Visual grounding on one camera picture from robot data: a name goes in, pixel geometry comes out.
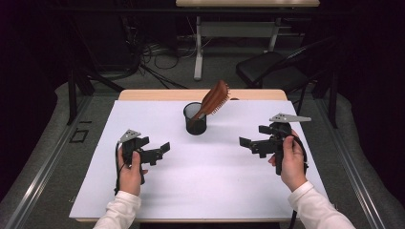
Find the hair brush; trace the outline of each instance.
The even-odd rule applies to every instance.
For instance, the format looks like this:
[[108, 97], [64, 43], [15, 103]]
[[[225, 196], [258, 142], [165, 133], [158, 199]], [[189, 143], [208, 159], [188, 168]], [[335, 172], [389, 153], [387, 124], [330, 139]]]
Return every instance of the hair brush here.
[[208, 94], [202, 99], [200, 110], [194, 114], [191, 120], [197, 120], [202, 114], [211, 115], [216, 113], [229, 98], [228, 91], [227, 84], [223, 80], [218, 81], [215, 87], [209, 90]]

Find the human hand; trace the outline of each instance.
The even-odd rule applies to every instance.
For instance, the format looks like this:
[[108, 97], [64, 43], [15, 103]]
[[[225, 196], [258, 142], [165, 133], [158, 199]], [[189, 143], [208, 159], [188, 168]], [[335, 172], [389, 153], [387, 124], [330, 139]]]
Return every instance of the human hand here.
[[141, 180], [141, 176], [139, 173], [139, 153], [136, 151], [132, 153], [132, 166], [128, 167], [127, 165], [124, 165], [124, 159], [122, 157], [122, 147], [120, 147], [118, 150], [118, 166], [119, 168], [121, 168], [121, 170], [119, 171], [119, 190], [135, 196], [139, 196]]
[[[304, 174], [304, 155], [303, 150], [294, 141], [293, 136], [288, 136], [283, 142], [284, 158], [282, 163], [281, 180], [286, 184], [291, 192], [307, 182]], [[275, 156], [268, 161], [276, 166]]]

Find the black curtain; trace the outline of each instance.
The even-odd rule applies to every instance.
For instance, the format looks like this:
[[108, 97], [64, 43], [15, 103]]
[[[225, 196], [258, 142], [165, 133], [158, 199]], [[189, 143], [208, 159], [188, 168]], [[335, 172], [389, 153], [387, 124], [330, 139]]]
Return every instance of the black curtain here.
[[57, 101], [54, 90], [67, 74], [54, 34], [33, 1], [2, 1], [0, 14], [2, 199], [47, 126]]
[[352, 104], [366, 158], [403, 206], [404, 5], [403, 0], [323, 0], [323, 10], [351, 10], [356, 16], [315, 20], [306, 37], [307, 42], [331, 34], [340, 37], [338, 92]]

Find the white tabletop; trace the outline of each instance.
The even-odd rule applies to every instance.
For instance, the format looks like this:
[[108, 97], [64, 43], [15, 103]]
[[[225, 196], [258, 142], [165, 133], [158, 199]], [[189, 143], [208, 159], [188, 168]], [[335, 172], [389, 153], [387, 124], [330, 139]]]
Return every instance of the white tabletop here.
[[[115, 147], [128, 130], [149, 136], [144, 150], [170, 142], [141, 186], [137, 221], [283, 221], [291, 218], [287, 186], [267, 162], [239, 145], [239, 136], [268, 139], [259, 125], [278, 113], [295, 115], [290, 101], [231, 100], [207, 117], [202, 135], [185, 130], [191, 101], [116, 101], [96, 147], [70, 218], [97, 220], [114, 199]], [[291, 123], [308, 152], [308, 179], [327, 196], [299, 123]]]
[[318, 7], [319, 0], [177, 0], [178, 7]]

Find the white sleeve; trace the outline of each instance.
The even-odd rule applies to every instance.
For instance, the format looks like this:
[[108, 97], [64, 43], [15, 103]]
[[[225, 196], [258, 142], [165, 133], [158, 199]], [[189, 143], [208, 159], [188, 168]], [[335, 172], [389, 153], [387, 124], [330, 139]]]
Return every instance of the white sleeve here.
[[339, 213], [309, 181], [296, 189], [288, 201], [307, 229], [354, 228], [349, 219]]
[[107, 204], [107, 212], [98, 220], [95, 228], [129, 228], [139, 207], [139, 197], [119, 191], [116, 199]]

